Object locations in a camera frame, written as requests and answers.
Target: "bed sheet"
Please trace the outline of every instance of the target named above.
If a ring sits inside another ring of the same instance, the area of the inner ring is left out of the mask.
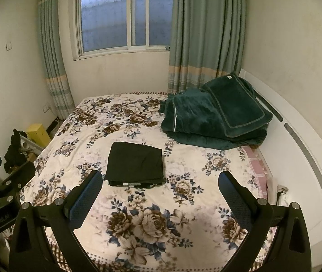
[[[101,271],[220,271],[247,231],[218,189],[229,170],[255,197],[266,197],[265,169],[250,147],[220,151],[184,145],[160,129],[163,94],[121,94],[84,99],[35,161],[35,177],[21,191],[34,206],[66,197],[91,170],[104,176],[111,145],[134,142],[161,148],[166,183],[152,189],[106,182],[82,227],[74,231]],[[60,266],[56,240],[46,229]],[[260,266],[269,232],[253,268]]]

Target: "frosted glass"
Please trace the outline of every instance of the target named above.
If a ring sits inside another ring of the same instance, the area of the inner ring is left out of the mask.
[[[84,52],[127,46],[126,0],[81,0]]]
[[[170,45],[173,0],[149,0],[149,44]]]
[[[146,45],[146,0],[131,0],[132,46]]]

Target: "white bed frame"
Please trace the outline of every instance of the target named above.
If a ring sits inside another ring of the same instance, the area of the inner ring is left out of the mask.
[[[289,188],[288,198],[301,206],[311,245],[312,267],[321,265],[322,140],[302,115],[269,86],[245,70],[239,76],[250,82],[283,118],[281,122],[273,116],[260,151],[278,183]],[[292,135],[285,126],[289,126]]]

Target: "folded blanket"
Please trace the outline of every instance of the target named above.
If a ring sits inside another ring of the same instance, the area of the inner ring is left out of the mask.
[[[161,128],[170,138],[221,150],[262,143],[272,119],[253,87],[235,73],[169,94],[159,112],[165,113]]]

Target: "black cloth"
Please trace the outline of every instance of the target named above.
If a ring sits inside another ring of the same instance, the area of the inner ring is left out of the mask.
[[[104,180],[108,180],[111,186],[135,183],[142,188],[164,183],[162,150],[148,145],[114,142]]]
[[[22,131],[14,129],[14,134],[11,136],[11,145],[7,149],[5,154],[4,169],[6,173],[11,172],[11,168],[14,166],[21,166],[27,161],[27,157],[21,153],[21,141],[20,135],[27,137],[27,134]]]

